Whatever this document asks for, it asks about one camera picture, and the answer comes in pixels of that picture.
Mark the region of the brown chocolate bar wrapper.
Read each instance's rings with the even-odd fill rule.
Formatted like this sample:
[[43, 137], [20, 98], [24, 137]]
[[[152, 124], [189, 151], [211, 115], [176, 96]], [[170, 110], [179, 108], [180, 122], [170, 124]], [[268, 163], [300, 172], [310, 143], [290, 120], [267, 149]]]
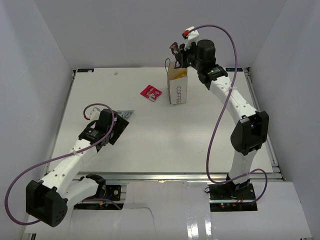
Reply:
[[180, 53], [180, 49], [179, 49], [179, 45], [177, 42], [173, 42], [169, 49], [171, 50], [171, 53], [173, 56], [175, 56], [176, 54]]

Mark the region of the silver grey snack packet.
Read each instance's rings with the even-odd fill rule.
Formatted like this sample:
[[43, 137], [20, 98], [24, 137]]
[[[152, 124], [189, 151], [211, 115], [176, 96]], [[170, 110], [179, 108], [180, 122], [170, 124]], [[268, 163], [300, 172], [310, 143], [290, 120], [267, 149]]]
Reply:
[[134, 110], [117, 110], [117, 113], [123, 119], [128, 120], [134, 113]]

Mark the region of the yellow M&M's packet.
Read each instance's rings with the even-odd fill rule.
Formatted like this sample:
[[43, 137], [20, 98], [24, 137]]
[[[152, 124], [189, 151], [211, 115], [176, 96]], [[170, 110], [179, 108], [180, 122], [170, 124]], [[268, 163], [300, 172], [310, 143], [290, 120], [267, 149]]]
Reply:
[[175, 76], [174, 78], [175, 79], [180, 79], [180, 78], [184, 78], [184, 77], [187, 77], [187, 76], [188, 76], [188, 71], [185, 69], [185, 70], [179, 71], [177, 76]]

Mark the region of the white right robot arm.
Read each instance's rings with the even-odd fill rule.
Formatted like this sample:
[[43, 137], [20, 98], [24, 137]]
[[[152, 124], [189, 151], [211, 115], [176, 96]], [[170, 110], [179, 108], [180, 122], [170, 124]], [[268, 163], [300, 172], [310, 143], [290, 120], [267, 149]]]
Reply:
[[215, 44], [208, 39], [170, 46], [176, 62], [182, 68], [192, 67], [206, 88], [222, 103], [223, 111], [231, 115], [235, 128], [230, 142], [234, 149], [231, 169], [223, 186], [226, 195], [236, 200], [250, 185], [250, 170], [257, 152], [267, 140], [269, 115], [258, 111], [232, 87], [226, 70], [216, 63]]

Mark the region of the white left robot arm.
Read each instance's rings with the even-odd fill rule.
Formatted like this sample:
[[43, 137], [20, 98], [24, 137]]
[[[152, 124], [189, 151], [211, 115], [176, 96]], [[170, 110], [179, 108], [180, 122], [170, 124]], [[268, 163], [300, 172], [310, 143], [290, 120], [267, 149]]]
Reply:
[[90, 173], [71, 185], [80, 169], [107, 144], [114, 145], [129, 122], [117, 111], [103, 109], [78, 136], [71, 155], [65, 157], [39, 181], [26, 186], [26, 212], [39, 221], [58, 226], [69, 208], [87, 199], [102, 199], [106, 193], [106, 180]]

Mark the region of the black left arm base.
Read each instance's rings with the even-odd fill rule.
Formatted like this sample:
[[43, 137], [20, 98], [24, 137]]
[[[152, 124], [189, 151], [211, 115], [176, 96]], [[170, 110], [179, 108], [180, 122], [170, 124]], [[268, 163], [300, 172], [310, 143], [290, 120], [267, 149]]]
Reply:
[[76, 190], [80, 191], [80, 198], [77, 205], [95, 202], [99, 210], [122, 210], [123, 204], [116, 203], [121, 200], [121, 185], [107, 184], [102, 176], [93, 173], [82, 176], [78, 183]]

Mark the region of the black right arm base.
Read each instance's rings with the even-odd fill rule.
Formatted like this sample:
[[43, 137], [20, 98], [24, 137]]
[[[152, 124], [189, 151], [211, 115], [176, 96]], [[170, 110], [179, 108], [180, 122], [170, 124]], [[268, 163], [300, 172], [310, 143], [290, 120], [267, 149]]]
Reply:
[[219, 212], [256, 212], [258, 210], [255, 190], [250, 183], [247, 188], [231, 193], [226, 186], [210, 184], [204, 192], [209, 195], [210, 211]]

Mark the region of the white paper coffee bag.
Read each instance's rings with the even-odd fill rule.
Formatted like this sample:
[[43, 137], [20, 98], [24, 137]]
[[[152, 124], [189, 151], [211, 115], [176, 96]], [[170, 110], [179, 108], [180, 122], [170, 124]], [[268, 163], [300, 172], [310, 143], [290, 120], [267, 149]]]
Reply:
[[180, 105], [187, 102], [188, 76], [175, 79], [178, 72], [187, 70], [186, 68], [174, 68], [175, 61], [167, 58], [164, 67], [167, 73], [167, 90], [170, 105]]

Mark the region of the red snack packet far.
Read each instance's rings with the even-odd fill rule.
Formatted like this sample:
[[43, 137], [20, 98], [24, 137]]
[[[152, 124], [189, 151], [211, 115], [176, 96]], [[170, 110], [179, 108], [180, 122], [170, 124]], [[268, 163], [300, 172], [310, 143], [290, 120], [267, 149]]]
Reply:
[[158, 90], [152, 85], [148, 85], [140, 95], [145, 97], [146, 99], [155, 102], [156, 99], [162, 94], [162, 91]]

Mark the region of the black corner label right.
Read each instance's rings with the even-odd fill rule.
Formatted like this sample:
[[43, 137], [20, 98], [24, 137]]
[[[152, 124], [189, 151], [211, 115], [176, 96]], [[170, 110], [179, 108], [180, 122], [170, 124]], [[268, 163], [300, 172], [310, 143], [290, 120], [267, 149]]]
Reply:
[[235, 72], [235, 71], [237, 71], [237, 72], [243, 72], [243, 69], [240, 68], [240, 67], [238, 67], [237, 69], [232, 68], [232, 67], [226, 67], [225, 70], [226, 70], [227, 72]]

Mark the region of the black corner label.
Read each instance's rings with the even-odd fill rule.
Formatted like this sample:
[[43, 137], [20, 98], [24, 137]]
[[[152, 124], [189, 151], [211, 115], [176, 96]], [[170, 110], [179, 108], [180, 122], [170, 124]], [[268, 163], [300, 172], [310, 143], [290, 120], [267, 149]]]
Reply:
[[94, 72], [94, 68], [78, 68], [77, 69], [77, 73], [93, 73]]
[[237, 69], [232, 68], [232, 67], [226, 67], [225, 70], [226, 70], [227, 72], [235, 72], [235, 71], [237, 71], [237, 72], [243, 72], [243, 69], [240, 68], [240, 67], [238, 67]]

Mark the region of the black corner label left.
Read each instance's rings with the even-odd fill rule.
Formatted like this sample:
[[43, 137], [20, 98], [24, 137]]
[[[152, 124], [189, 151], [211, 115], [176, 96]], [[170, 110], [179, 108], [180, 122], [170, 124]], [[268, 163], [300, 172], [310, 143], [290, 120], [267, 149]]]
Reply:
[[94, 72], [94, 68], [78, 68], [77, 69], [77, 73], [93, 73]]

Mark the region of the aluminium table edge rail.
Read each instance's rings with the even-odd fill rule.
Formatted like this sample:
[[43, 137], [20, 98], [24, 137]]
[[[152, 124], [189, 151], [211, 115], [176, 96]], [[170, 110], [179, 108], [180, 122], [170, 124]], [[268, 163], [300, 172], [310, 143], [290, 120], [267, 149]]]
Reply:
[[[162, 91], [156, 101], [140, 95], [148, 85]], [[120, 180], [205, 179], [208, 144], [222, 106], [194, 69], [188, 70], [186, 103], [175, 105], [169, 102], [163, 67], [76, 72], [53, 155], [72, 148], [88, 124], [82, 112], [134, 110], [115, 145], [103, 147], [73, 180], [89, 173]]]

